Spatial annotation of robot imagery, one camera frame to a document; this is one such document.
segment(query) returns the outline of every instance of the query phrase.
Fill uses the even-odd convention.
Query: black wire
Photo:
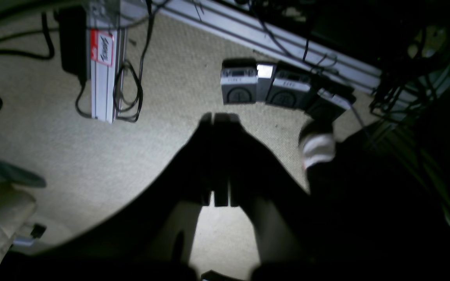
[[[79,108],[79,100],[81,99],[81,97],[82,97],[82,94],[84,93],[84,88],[86,87],[86,81],[85,80],[80,80],[80,84],[81,84],[81,91],[79,92],[79,95],[77,95],[77,98],[75,99],[75,111],[77,111],[77,113],[80,115],[80,116],[82,116],[82,117],[84,117],[84,118],[86,118],[86,119],[93,119],[92,117],[91,117],[91,113],[86,113],[86,112],[83,112],[80,108]]]
[[[425,75],[425,81],[427,82],[428,88],[432,92],[432,96],[434,98],[434,101],[436,101],[438,99],[437,91],[435,90],[434,85],[432,84],[432,81],[430,80],[430,76],[428,74]]]
[[[427,26],[423,25],[421,28],[421,42],[420,47],[418,48],[418,52],[414,55],[413,59],[419,59],[423,56],[423,49],[425,48],[425,43],[427,41]]]
[[[162,7],[164,7],[170,0],[166,0],[164,1],[162,4],[158,5],[156,7],[156,9],[154,9],[154,12],[152,12],[152,2],[151,0],[147,1],[147,8],[148,8],[148,26],[147,26],[147,38],[145,40],[145,46],[143,47],[143,51],[141,53],[140,56],[140,69],[139,69],[139,74],[138,76],[136,75],[133,66],[131,65],[131,63],[129,61],[125,61],[123,62],[123,66],[120,68],[120,70],[118,71],[117,75],[116,75],[116,82],[114,83],[114,93],[113,93],[113,99],[114,99],[114,108],[117,110],[118,113],[122,113],[122,112],[128,112],[129,110],[131,110],[132,108],[134,108],[136,105],[136,113],[132,116],[129,117],[124,117],[124,116],[117,116],[116,119],[122,120],[122,121],[127,121],[127,122],[131,122],[131,123],[135,123],[136,121],[138,121],[139,116],[140,116],[140,112],[141,112],[141,107],[143,104],[143,88],[141,86],[141,79],[142,79],[142,75],[143,75],[143,62],[145,60],[145,55],[147,53],[148,50],[148,46],[150,44],[150,40],[152,38],[152,31],[154,30],[154,22],[155,22],[155,15],[156,13],[159,11],[159,9],[161,9]],[[135,80],[135,84],[136,84],[136,98],[134,99],[134,101],[132,102],[128,102],[122,91],[120,90],[120,87],[118,87],[118,83],[120,82],[120,78],[123,74],[123,71],[125,69],[129,69],[133,79]],[[123,101],[124,103],[127,104],[126,108],[121,108],[120,103],[118,103],[119,101]]]
[[[7,49],[0,49],[0,55],[18,55],[20,57],[28,57],[30,59],[39,59],[39,60],[50,60],[55,57],[55,47],[53,46],[52,38],[50,37],[50,29],[48,28],[48,20],[46,18],[46,13],[41,13],[41,25],[43,26],[43,30],[40,30],[39,32],[42,32],[45,36],[46,44],[48,45],[48,55],[37,55],[35,53],[28,53],[20,50],[7,50]],[[22,37],[27,36],[31,34],[39,33],[38,31],[31,31],[31,32],[22,32],[19,34],[13,34],[8,37],[0,38],[0,42],[6,41],[9,39],[14,39],[16,37]]]
[[[383,119],[383,120],[385,120],[385,121],[388,121],[388,122],[390,122],[390,123],[394,123],[394,124],[397,124],[397,125],[401,125],[401,126],[404,126],[404,127],[407,127],[407,128],[411,128],[411,127],[413,126],[413,125],[408,124],[408,123],[405,123],[405,122],[403,122],[403,121],[399,121],[399,120],[392,119],[392,118],[390,117],[391,114],[377,114],[376,112],[374,112],[373,109],[370,109],[369,113],[372,114],[372,115],[374,115],[374,116],[376,116],[376,117],[379,117],[380,119]]]
[[[249,4],[250,7],[250,11],[253,13],[253,15],[258,19],[259,24],[261,25],[261,27],[263,28],[263,31],[268,35],[268,37],[270,37],[270,40],[272,40],[273,43],[275,43],[275,45],[282,50],[282,52],[288,56],[291,59],[295,59],[299,62],[302,62],[303,64],[306,64],[307,66],[310,66],[311,68],[315,68],[315,69],[321,69],[321,70],[325,70],[324,67],[322,66],[318,66],[317,64],[313,64],[311,62],[307,62],[304,59],[299,59],[298,57],[295,57],[293,54],[291,54],[286,48],[284,48],[284,46],[279,43],[279,41],[277,40],[277,38],[275,38],[275,35],[272,33],[272,31],[270,31],[268,29],[268,27],[266,26],[266,23],[264,20],[261,19],[261,17],[258,15],[258,13],[256,12],[256,10],[253,8],[254,7],[254,3],[256,1],[254,0],[252,4]]]
[[[393,95],[393,99],[391,102],[387,105],[386,108],[384,108],[385,112],[390,112],[393,109],[393,106],[397,103],[398,97],[400,96],[400,93],[402,93],[402,90],[404,89],[404,86],[400,86],[398,90]]]
[[[305,44],[305,52],[303,53],[303,61],[307,59],[308,53],[309,53],[309,40],[307,39],[307,43]]]
[[[380,154],[380,150],[378,149],[378,146],[377,146],[375,140],[373,139],[373,137],[369,133],[368,129],[366,128],[366,125],[364,124],[364,121],[362,120],[361,116],[359,115],[359,113],[357,112],[357,110],[355,109],[355,107],[352,104],[348,103],[348,105],[350,105],[350,109],[352,110],[353,114],[355,115],[355,118],[357,119],[357,121],[361,125],[362,130],[364,131],[364,134],[366,135],[366,137],[369,140],[369,143],[371,144],[371,146],[373,147],[375,152],[377,154]]]
[[[171,2],[171,0],[164,0],[164,2],[160,3],[160,4],[154,4],[155,9],[154,12],[152,13],[152,15],[147,15],[145,18],[141,18],[139,21],[136,21],[134,23],[130,23],[129,25],[123,25],[120,26],[118,25],[117,27],[86,27],[87,30],[103,30],[103,31],[109,31],[109,30],[113,30],[113,29],[125,29],[125,28],[132,28],[132,27],[137,27],[138,25],[142,25],[145,22],[149,21],[151,18],[153,18],[160,9],[164,8],[169,2]]]
[[[317,62],[317,65],[320,66],[320,64],[327,59],[327,53],[324,54],[324,56],[322,57],[322,59],[320,59]],[[332,64],[329,64],[327,66],[322,66],[323,68],[332,68],[333,66],[335,66],[338,63],[338,57],[334,57],[334,62],[332,62]]]

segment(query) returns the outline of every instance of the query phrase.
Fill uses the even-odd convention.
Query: beige carpet
[[[32,16],[1,27],[0,36],[40,28],[39,16]],[[127,56],[135,69],[145,30],[143,26],[129,31],[136,46],[128,46]],[[145,59],[143,110],[136,124],[107,124],[77,115],[74,101],[80,86],[77,78],[61,69],[56,33],[52,39],[57,56],[52,61],[0,57],[4,100],[0,159],[34,171],[48,182],[46,189],[22,187],[37,199],[32,219],[48,226],[41,245],[58,245],[87,231],[143,192],[186,143],[205,112],[239,114],[244,127],[306,185],[297,151],[298,133],[309,119],[306,115],[264,104],[223,106],[222,60],[260,55],[162,15],[154,32]],[[46,53],[41,34],[0,46]],[[89,110],[89,91],[88,85],[82,102],[85,110]],[[134,93],[134,84],[127,82],[125,92]],[[370,98],[355,95],[355,107],[370,123],[373,118],[366,114]],[[335,127],[340,140],[359,130],[351,112],[341,116]],[[240,208],[203,208],[191,254],[191,266],[198,274],[213,269],[247,279],[258,262],[253,229]]]

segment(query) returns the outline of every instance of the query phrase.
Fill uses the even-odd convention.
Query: red label
[[[91,30],[91,59],[112,66],[114,61],[114,38],[111,34]]]

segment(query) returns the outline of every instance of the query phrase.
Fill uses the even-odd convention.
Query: sticker
[[[91,30],[91,59],[112,66],[114,57],[114,37],[105,32]]]
[[[337,94],[332,95],[324,89],[320,89],[320,91],[318,91],[317,94],[324,100],[330,101],[331,103],[334,103],[335,105],[343,108],[344,110],[350,109],[350,102],[348,102],[345,98],[338,96]]]
[[[222,77],[220,79],[221,85],[237,85],[237,84],[256,84],[258,77],[239,76],[239,77]]]
[[[271,78],[273,66],[269,66],[267,64],[258,64],[257,71],[258,71],[258,78]]]
[[[293,89],[297,91],[304,91],[308,92],[310,91],[310,85],[306,83],[296,82],[293,80],[287,80],[287,79],[281,79],[281,78],[275,78],[273,80],[273,85],[277,87],[283,87],[286,89]]]

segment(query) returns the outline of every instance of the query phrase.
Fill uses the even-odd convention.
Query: white sock
[[[300,142],[303,169],[321,163],[330,162],[336,156],[336,140],[332,133],[308,135]]]

